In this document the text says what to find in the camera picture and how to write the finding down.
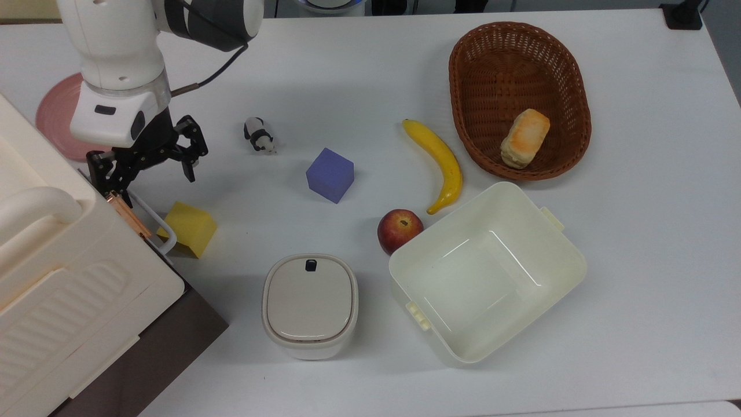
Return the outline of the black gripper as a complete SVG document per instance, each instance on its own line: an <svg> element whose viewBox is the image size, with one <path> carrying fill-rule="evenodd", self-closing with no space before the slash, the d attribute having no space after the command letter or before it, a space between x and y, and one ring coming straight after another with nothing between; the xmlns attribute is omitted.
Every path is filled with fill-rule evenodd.
<svg viewBox="0 0 741 417"><path fill-rule="evenodd" d="M193 183L194 169L206 154L206 140L195 119L185 115L173 124L170 109L165 108L141 130L132 147L90 151L87 165L92 186L107 201L125 203L128 187L141 171L172 159L182 163L185 177Z"/></svg>

